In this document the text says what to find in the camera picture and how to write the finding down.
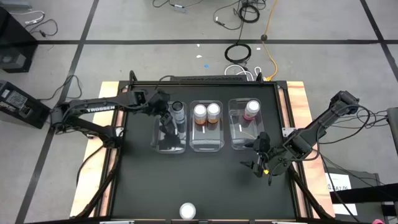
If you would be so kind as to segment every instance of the white bottle cap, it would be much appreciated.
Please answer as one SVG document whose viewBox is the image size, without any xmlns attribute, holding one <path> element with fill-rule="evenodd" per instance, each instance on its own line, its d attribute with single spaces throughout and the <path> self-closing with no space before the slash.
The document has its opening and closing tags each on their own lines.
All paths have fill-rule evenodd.
<svg viewBox="0 0 398 224">
<path fill-rule="evenodd" d="M 192 203 L 185 203 L 180 207 L 180 216 L 184 220 L 191 220 L 195 217 L 197 210 Z"/>
<path fill-rule="evenodd" d="M 196 105 L 193 109 L 193 114 L 196 118 L 206 118 L 206 107 L 203 105 Z"/>
<path fill-rule="evenodd" d="M 220 106 L 218 106 L 218 104 L 216 104 L 216 103 L 211 103 L 207 107 L 207 113 L 209 115 L 213 115 L 213 116 L 218 115 L 220 113 Z"/>
<path fill-rule="evenodd" d="M 246 109 L 249 113 L 257 113 L 260 110 L 260 104 L 256 100 L 251 100 L 246 105 Z"/>
</svg>

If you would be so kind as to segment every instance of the gray floor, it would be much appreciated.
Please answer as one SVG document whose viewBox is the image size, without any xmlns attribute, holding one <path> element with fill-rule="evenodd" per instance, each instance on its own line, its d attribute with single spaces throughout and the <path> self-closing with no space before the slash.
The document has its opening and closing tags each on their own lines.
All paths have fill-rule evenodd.
<svg viewBox="0 0 398 224">
<path fill-rule="evenodd" d="M 58 22 L 59 32 L 53 40 L 79 40 L 93 0 L 35 0 L 35 10 L 46 12 L 46 18 Z M 174 0 L 189 4 L 194 0 Z M 186 14 L 172 7 L 152 7 L 149 0 L 99 0 L 88 40 L 170 40 L 170 39 L 236 39 L 239 31 L 228 31 L 213 23 L 215 9 L 233 1 L 204 0 L 188 8 Z M 245 24 L 243 39 L 258 39 L 264 32 L 273 0 L 261 11 L 260 21 Z M 398 2 L 367 0 L 369 8 L 385 39 L 398 39 Z M 19 21 L 34 17 L 16 16 Z M 218 13 L 227 26 L 239 19 L 231 9 Z M 52 26 L 43 30 L 52 31 Z M 359 0 L 279 1 L 270 25 L 270 39 L 365 39 L 376 35 Z M 95 98 L 102 81 L 126 80 L 134 70 L 139 80 L 158 80 L 164 75 L 222 75 L 229 63 L 224 58 L 223 44 L 175 45 L 85 45 L 75 75 L 83 84 L 82 98 Z M 37 98 L 52 95 L 69 71 L 76 45 L 40 45 L 29 73 L 7 74 L 0 79 L 17 85 Z M 398 57 L 398 45 L 388 46 Z M 251 45 L 252 57 L 247 67 L 260 66 L 264 75 L 274 67 L 262 45 Z M 379 44 L 372 45 L 268 45 L 278 63 L 276 80 L 303 81 L 313 118 L 329 104 L 339 90 L 349 90 L 361 104 L 373 111 L 398 105 L 398 82 Z M 242 56 L 237 49 L 231 52 Z M 73 82 L 70 96 L 78 94 Z M 53 106 L 57 99 L 46 102 Z M 353 122 L 348 125 L 358 126 Z M 14 223 L 30 177 L 42 148 L 48 125 L 42 130 L 16 126 L 0 121 L 0 223 Z M 332 141 L 351 132 L 330 129 L 322 141 Z M 86 139 L 73 133 L 55 136 L 26 222 L 68 218 L 75 193 L 75 176 L 83 160 Z M 398 156 L 388 126 L 367 129 L 354 138 L 321 146 L 321 151 L 344 168 L 376 172 L 385 183 L 398 182 Z"/>
</svg>

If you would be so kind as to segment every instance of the black floor line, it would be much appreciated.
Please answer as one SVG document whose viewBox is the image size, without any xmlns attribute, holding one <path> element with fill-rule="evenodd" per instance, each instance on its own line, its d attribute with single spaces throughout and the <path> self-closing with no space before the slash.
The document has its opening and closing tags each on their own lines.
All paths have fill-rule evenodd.
<svg viewBox="0 0 398 224">
<path fill-rule="evenodd" d="M 93 21 L 94 14 L 95 14 L 95 11 L 96 11 L 96 8 L 98 5 L 98 1 L 99 0 L 93 1 L 93 5 L 92 5 L 90 13 L 88 15 L 85 28 L 83 29 L 83 33 L 81 35 L 80 42 L 76 49 L 75 56 L 73 57 L 72 64 L 70 65 L 68 76 L 73 75 L 75 73 L 78 61 L 80 59 L 81 51 L 83 50 L 84 40 L 87 38 L 88 31 L 90 29 L 90 25 L 91 25 L 91 22 Z M 69 91 L 69 88 L 70 88 L 70 83 L 71 82 L 69 82 L 67 85 L 65 85 L 63 87 L 61 95 L 60 95 L 60 99 L 58 102 L 65 101 L 68 91 Z M 45 160 L 47 158 L 47 154 L 49 153 L 53 137 L 54 137 L 54 131 L 53 131 L 53 129 L 50 128 L 45 137 L 44 144 L 42 146 L 42 150 L 39 154 L 39 158 L 37 159 L 35 169 L 33 171 L 32 177 L 30 178 L 30 182 L 29 182 L 28 188 L 26 190 L 24 199 L 22 201 L 21 207 L 18 211 L 18 215 L 16 218 L 16 223 L 18 223 L 18 224 L 24 223 L 24 221 L 25 221 L 27 212 L 30 207 L 30 203 L 32 202 L 33 195 L 35 193 L 37 184 L 39 183 L 40 175 L 43 171 Z"/>
<path fill-rule="evenodd" d="M 234 44 L 234 39 L 180 39 L 180 40 L 84 40 L 87 45 L 157 45 L 157 44 Z M 261 40 L 244 39 L 243 44 L 261 44 Z M 39 40 L 39 44 L 80 44 L 80 40 Z M 266 44 L 398 44 L 398 40 L 289 40 L 271 39 Z"/>
<path fill-rule="evenodd" d="M 392 54 L 390 52 L 390 49 L 387 46 L 388 40 L 387 41 L 384 40 L 384 37 L 381 34 L 379 27 L 377 26 L 376 21 L 374 20 L 372 12 L 371 12 L 368 4 L 366 3 L 366 1 L 365 0 L 360 0 L 360 1 L 361 1 L 363 9 L 365 10 L 365 13 L 366 13 L 368 19 L 369 19 L 369 22 L 372 25 L 374 33 L 376 34 L 377 39 L 380 41 L 381 48 L 383 49 L 384 55 L 386 55 L 388 64 L 390 65 L 391 70 L 398 81 L 398 67 L 397 67 L 394 57 L 392 56 Z"/>
</svg>

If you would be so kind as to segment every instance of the wooden board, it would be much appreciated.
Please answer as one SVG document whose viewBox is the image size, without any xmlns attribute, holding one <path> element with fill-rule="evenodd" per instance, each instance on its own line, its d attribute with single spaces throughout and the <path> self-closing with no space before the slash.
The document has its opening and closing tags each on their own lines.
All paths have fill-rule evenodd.
<svg viewBox="0 0 398 224">
<path fill-rule="evenodd" d="M 99 97 L 111 97 L 116 96 L 118 92 L 119 82 L 103 82 Z M 296 128 L 306 127 L 312 121 L 310 108 L 308 106 L 307 96 L 305 94 L 303 82 L 287 82 L 289 88 L 290 104 L 292 106 L 292 112 Z M 287 108 L 284 104 L 283 91 L 279 92 L 282 112 L 284 114 L 284 122 L 286 126 L 289 126 L 289 118 L 287 116 Z M 118 113 L 117 123 L 121 124 L 122 112 Z M 110 125 L 112 122 L 113 112 L 100 112 L 96 113 L 93 122 L 102 126 Z M 85 158 L 89 156 L 93 151 L 100 147 L 101 141 L 99 139 L 88 140 L 86 147 Z M 90 201 L 92 196 L 95 194 L 99 187 L 101 173 L 103 169 L 105 158 L 105 150 L 101 150 L 95 157 L 87 162 L 86 166 L 82 169 L 79 184 L 76 189 L 75 199 L 73 201 L 71 216 L 79 214 L 86 204 Z M 320 205 L 325 209 L 331 216 L 335 216 L 330 194 L 327 188 L 327 182 L 325 177 L 325 171 L 323 170 L 322 160 L 320 158 L 314 161 L 308 161 L 303 163 L 305 176 L 307 178 L 307 185 L 314 197 L 318 200 Z M 298 204 L 300 211 L 305 212 L 304 200 L 302 193 L 297 187 Z M 101 215 L 106 215 L 106 207 L 108 206 L 109 199 L 109 188 L 104 193 L 103 202 L 101 207 Z"/>
</svg>

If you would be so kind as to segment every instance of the clear plastic container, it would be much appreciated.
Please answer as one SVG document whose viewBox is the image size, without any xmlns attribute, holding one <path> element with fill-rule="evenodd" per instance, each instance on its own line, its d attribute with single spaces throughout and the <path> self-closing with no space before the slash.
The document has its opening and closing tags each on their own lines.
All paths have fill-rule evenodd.
<svg viewBox="0 0 398 224">
<path fill-rule="evenodd" d="M 247 103 L 256 100 L 260 105 L 260 110 L 255 118 L 248 121 L 243 118 Z M 231 145 L 233 149 L 249 149 L 245 144 L 253 142 L 260 132 L 264 131 L 261 116 L 261 102 L 255 98 L 238 98 L 228 102 L 229 126 L 231 130 Z"/>
<path fill-rule="evenodd" d="M 172 142 L 177 142 L 176 144 L 170 144 L 165 141 L 165 133 L 163 133 L 160 129 L 162 124 L 160 123 L 160 118 L 155 120 L 154 132 L 152 136 L 151 146 L 159 153 L 183 153 L 185 151 L 185 147 L 187 145 L 187 106 L 185 103 L 183 104 L 183 110 L 185 115 L 185 122 L 177 124 L 175 122 L 174 113 L 172 112 L 172 105 L 174 102 L 169 102 L 169 111 L 173 116 L 173 124 L 175 126 L 175 134 L 174 139 L 171 139 Z"/>
<path fill-rule="evenodd" d="M 220 107 L 220 117 L 218 122 L 210 123 L 206 120 L 205 124 L 196 124 L 193 109 L 196 105 L 204 105 L 206 108 L 216 103 Z M 223 104 L 214 100 L 198 100 L 193 101 L 190 106 L 190 142 L 189 145 L 196 152 L 217 152 L 224 146 L 223 134 Z"/>
</svg>

